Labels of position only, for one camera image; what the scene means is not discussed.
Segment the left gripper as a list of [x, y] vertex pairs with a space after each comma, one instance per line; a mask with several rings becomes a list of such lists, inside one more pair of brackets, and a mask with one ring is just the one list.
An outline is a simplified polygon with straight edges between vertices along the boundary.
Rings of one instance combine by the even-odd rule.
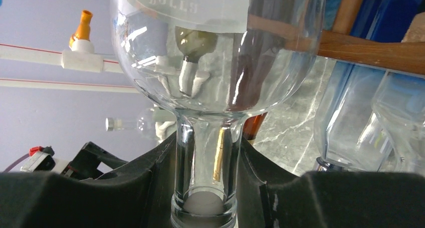
[[119, 168], [127, 161], [109, 153], [93, 142], [87, 142], [68, 164], [68, 177], [77, 180], [97, 179], [104, 173], [98, 167], [104, 163], [112, 169]]

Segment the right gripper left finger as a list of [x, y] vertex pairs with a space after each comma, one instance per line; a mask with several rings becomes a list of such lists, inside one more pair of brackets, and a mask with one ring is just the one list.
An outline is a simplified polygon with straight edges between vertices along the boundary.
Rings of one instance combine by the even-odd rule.
[[1, 174], [1, 227], [171, 227], [176, 135], [98, 179]]

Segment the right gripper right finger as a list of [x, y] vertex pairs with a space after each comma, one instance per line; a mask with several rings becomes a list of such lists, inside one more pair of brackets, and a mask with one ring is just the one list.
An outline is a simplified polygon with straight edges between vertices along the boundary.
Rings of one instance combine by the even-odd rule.
[[424, 227], [424, 178], [394, 172], [296, 176], [241, 143], [239, 227]]

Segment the large clear bottle white stopper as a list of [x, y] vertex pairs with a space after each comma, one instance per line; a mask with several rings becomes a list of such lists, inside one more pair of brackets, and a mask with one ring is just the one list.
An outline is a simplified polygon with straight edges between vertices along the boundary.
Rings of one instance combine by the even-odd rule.
[[132, 85], [177, 118], [174, 227], [233, 227], [245, 121], [300, 87], [326, 0], [111, 0]]

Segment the clear bottle dark label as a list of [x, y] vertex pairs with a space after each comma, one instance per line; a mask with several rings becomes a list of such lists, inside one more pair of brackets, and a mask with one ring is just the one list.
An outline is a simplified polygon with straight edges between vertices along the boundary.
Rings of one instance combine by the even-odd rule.
[[153, 108], [141, 111], [137, 116], [131, 117], [107, 117], [105, 118], [105, 130], [113, 131], [134, 131], [147, 140], [156, 141], [155, 122], [153, 121]]

